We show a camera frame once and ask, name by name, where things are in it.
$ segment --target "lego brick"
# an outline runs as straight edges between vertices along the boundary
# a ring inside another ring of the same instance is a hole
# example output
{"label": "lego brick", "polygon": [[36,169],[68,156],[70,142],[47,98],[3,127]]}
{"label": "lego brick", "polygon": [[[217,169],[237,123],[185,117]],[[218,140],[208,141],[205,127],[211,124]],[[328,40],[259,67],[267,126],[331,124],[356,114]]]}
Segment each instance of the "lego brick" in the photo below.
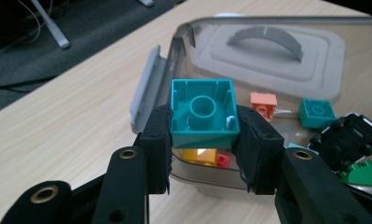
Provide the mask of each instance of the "lego brick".
{"label": "lego brick", "polygon": [[187,148],[182,150],[183,160],[200,164],[215,166],[217,162],[217,149]]}
{"label": "lego brick", "polygon": [[255,109],[268,122],[272,121],[277,104],[275,94],[250,93],[250,107]]}
{"label": "lego brick", "polygon": [[217,163],[216,165],[221,168],[228,168],[229,157],[220,153],[217,153]]}
{"label": "lego brick", "polygon": [[305,128],[325,129],[337,120],[329,101],[303,99],[298,112],[301,124]]}
{"label": "lego brick", "polygon": [[174,79],[171,109],[175,148],[230,148],[240,133],[230,79]]}
{"label": "lego brick", "polygon": [[339,178],[345,183],[372,186],[372,161],[352,164],[346,171],[339,173]]}

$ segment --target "teal lego brick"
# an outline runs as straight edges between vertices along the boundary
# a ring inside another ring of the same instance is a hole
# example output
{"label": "teal lego brick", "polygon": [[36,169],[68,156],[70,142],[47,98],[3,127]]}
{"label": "teal lego brick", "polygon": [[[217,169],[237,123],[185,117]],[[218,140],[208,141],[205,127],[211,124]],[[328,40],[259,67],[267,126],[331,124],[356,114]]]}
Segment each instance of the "teal lego brick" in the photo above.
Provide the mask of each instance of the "teal lego brick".
{"label": "teal lego brick", "polygon": [[174,148],[231,148],[240,133],[231,79],[174,79]]}
{"label": "teal lego brick", "polygon": [[298,112],[301,124],[305,128],[325,129],[337,120],[329,101],[303,99]]}

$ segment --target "floor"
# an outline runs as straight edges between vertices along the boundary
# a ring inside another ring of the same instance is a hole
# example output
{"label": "floor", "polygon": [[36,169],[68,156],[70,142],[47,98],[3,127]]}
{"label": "floor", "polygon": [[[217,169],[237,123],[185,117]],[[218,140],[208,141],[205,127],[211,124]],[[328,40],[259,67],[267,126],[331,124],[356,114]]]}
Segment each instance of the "floor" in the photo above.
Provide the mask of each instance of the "floor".
{"label": "floor", "polygon": [[[154,0],[153,7],[145,7],[137,0],[70,0],[56,6],[52,17],[71,47],[60,49],[47,27],[42,27],[32,44],[21,41],[0,50],[0,110],[179,2]],[[30,23],[37,27],[33,17]]]}

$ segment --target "wooden table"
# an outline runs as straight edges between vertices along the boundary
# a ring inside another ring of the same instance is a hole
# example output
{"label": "wooden table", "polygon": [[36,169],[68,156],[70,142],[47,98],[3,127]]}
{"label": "wooden table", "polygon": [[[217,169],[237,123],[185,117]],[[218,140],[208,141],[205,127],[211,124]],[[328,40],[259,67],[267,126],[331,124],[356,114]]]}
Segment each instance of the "wooden table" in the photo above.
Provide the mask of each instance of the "wooden table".
{"label": "wooden table", "polygon": [[[164,56],[178,25],[220,12],[250,16],[363,15],[322,1],[188,0],[49,84],[0,111],[0,220],[31,186],[63,180],[77,188],[105,173],[111,154],[130,146],[129,109],[149,51]],[[275,207],[207,197],[172,179],[151,196],[152,223],[278,223]]]}

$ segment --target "screw hole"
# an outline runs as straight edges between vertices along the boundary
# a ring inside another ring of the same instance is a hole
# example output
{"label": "screw hole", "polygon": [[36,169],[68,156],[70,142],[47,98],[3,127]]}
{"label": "screw hole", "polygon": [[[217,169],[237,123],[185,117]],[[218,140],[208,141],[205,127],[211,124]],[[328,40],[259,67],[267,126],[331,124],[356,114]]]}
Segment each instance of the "screw hole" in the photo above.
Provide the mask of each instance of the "screw hole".
{"label": "screw hole", "polygon": [[109,220],[112,223],[120,223],[125,219],[127,213],[124,209],[117,208],[110,213]]}
{"label": "screw hole", "polygon": [[135,157],[137,152],[133,149],[126,149],[119,153],[119,157],[122,159],[131,159]]}
{"label": "screw hole", "polygon": [[293,154],[301,160],[311,160],[313,158],[313,156],[307,151],[296,150]]}
{"label": "screw hole", "polygon": [[31,202],[32,203],[46,203],[50,201],[51,199],[55,198],[58,192],[59,192],[59,189],[55,185],[43,187],[32,195]]}

